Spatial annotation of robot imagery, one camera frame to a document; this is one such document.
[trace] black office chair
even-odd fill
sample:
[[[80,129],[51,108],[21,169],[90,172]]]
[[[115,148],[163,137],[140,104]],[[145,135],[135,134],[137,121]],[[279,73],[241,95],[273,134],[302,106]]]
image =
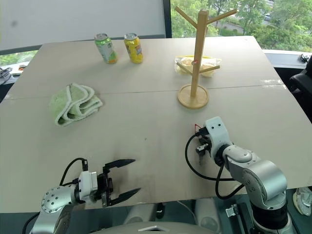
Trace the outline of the black office chair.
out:
[[[306,69],[290,78],[289,90],[312,122],[312,57]]]

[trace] window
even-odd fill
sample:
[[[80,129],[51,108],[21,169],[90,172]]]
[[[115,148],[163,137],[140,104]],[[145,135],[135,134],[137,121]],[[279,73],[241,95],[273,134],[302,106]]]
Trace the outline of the window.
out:
[[[197,21],[200,9],[210,17],[238,9],[211,24],[209,37],[252,35],[262,49],[312,51],[312,0],[171,0],[172,37],[195,37],[196,30],[178,12],[179,6]]]
[[[0,56],[0,66],[6,66],[11,64],[16,64],[20,62],[29,62],[37,53],[38,50],[13,53],[9,55]]]

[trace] soda can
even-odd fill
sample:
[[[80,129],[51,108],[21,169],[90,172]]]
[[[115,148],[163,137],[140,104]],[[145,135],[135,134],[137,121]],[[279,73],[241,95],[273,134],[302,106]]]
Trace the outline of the soda can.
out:
[[[142,63],[143,54],[138,36],[135,33],[128,33],[124,36],[124,39],[131,62]]]
[[[117,53],[114,51],[112,40],[106,33],[96,34],[94,41],[106,63],[112,64],[117,62]]]

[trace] green towel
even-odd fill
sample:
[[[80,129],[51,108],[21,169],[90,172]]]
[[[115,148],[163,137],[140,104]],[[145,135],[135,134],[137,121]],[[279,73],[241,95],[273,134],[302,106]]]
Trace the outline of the green towel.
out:
[[[49,110],[56,125],[66,126],[97,112],[102,105],[92,88],[72,83],[52,96]]]

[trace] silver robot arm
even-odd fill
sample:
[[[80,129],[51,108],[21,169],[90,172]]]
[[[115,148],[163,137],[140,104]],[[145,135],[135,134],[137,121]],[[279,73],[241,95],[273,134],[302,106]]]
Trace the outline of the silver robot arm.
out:
[[[42,198],[41,210],[30,234],[65,234],[75,205],[101,200],[102,206],[107,207],[132,197],[140,188],[111,199],[113,181],[108,177],[108,173],[113,167],[122,167],[134,161],[134,159],[120,159],[107,163],[103,167],[103,173],[98,176],[96,172],[83,171],[76,179],[76,184],[57,186],[48,190]]]
[[[253,151],[234,145],[220,117],[207,120],[205,128],[211,141],[210,157],[219,166],[224,164],[233,179],[245,185],[254,224],[265,233],[292,234],[287,213],[287,181],[282,171]]]

